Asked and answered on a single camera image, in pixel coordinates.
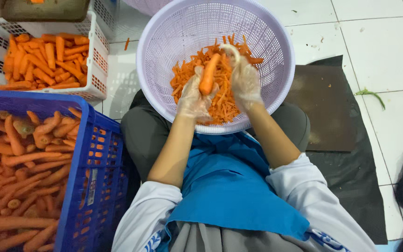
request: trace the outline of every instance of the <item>blue plastic crate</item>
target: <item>blue plastic crate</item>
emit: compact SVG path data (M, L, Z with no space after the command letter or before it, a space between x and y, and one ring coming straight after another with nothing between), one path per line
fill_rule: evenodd
M82 118L54 251L107 251L127 210L128 169L121 169L124 143L119 123L77 95L0 91L0 110L18 116L27 110L41 119L56 110L72 116L68 107L80 109Z

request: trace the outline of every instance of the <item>label sticker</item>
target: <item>label sticker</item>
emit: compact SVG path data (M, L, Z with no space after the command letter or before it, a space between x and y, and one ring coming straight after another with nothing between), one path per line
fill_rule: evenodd
M96 178L97 178L97 169L92 169L91 182L90 182L90 193L88 194L87 206L94 203L94 194L96 193Z

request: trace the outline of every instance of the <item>green vegetable scrap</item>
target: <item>green vegetable scrap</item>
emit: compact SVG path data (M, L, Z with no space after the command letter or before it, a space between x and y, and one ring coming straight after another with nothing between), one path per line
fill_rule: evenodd
M373 95L375 97L377 97L377 99L379 99L380 103L382 104L383 110L385 110L385 104L382 101L382 98L380 98L380 96L374 92L368 91L366 88L362 91L359 91L357 93L355 93L356 95Z

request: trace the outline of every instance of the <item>blue apron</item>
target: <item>blue apron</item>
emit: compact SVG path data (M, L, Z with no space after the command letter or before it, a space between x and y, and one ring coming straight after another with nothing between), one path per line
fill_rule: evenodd
M243 132L195 134L181 189L182 201L166 223L157 251L167 251L169 223L187 221L269 231L306 240L309 222L265 181L268 162L258 142Z

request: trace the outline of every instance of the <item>left hand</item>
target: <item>left hand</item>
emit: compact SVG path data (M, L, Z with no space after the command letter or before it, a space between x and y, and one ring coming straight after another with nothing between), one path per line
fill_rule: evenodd
M198 86L202 78L203 68L195 67L195 74L188 80L181 92L181 98L176 107L177 115L191 117L201 123L212 120L208 109L211 106L211 100L219 91L219 85L214 83L209 95L201 95Z

